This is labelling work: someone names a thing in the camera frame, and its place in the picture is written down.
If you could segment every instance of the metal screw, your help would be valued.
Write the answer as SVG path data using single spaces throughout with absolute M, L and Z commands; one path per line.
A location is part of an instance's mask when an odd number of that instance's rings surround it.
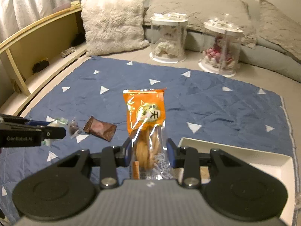
M 112 177 L 106 177 L 106 178 L 101 180 L 101 183 L 104 186 L 112 186 L 112 185 L 117 183 L 117 180 L 115 178 L 112 178 Z
M 196 179 L 195 177 L 188 177 L 184 180 L 184 184 L 188 185 L 188 186 L 196 186 L 200 183 L 200 181 L 198 179 Z

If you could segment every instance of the white lid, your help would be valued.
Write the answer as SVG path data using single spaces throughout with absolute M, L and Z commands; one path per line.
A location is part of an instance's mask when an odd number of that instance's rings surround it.
M 235 29 L 231 27 L 221 27 L 213 25 L 212 22 L 207 21 L 204 23 L 206 29 L 220 33 L 220 34 L 227 34 L 232 36 L 242 36 L 243 31 L 240 29 Z
M 150 18 L 155 24 L 168 24 L 172 25 L 174 23 L 184 23 L 187 22 L 187 15 L 182 13 L 168 13 L 168 14 L 160 14 L 154 13 L 154 15 Z

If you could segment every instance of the white tray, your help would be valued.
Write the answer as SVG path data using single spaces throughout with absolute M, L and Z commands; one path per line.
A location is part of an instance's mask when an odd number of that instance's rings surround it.
M 285 185 L 288 192 L 288 199 L 280 218 L 287 225 L 292 225 L 295 206 L 295 175 L 293 159 L 290 156 L 189 138 L 182 138 L 179 146 L 193 147 L 201 153 L 209 153 L 212 148 L 222 149 L 279 179 Z M 179 173 L 179 180 L 182 179 L 182 176 L 183 169 Z

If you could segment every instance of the wooden bed frame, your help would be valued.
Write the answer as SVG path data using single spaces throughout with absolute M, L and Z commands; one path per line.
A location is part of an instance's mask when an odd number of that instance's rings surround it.
M 0 108 L 0 113 L 18 115 L 32 98 L 58 73 L 79 59 L 87 51 L 86 43 L 65 58 L 61 52 L 70 48 L 77 33 L 83 32 L 81 5 L 46 16 L 21 29 L 0 43 L 0 59 L 12 84 L 21 93 L 14 92 Z M 47 59 L 49 66 L 33 74 L 32 68 Z

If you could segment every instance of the pink plush toy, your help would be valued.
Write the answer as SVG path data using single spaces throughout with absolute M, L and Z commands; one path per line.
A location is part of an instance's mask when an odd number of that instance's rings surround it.
M 221 58 L 221 51 L 222 51 L 222 37 L 218 36 L 215 38 L 215 43 L 213 47 L 203 51 L 203 54 L 206 60 L 213 66 L 218 68 L 219 67 L 219 60 Z M 233 61 L 233 58 L 228 50 L 226 54 L 226 65 L 228 66 Z

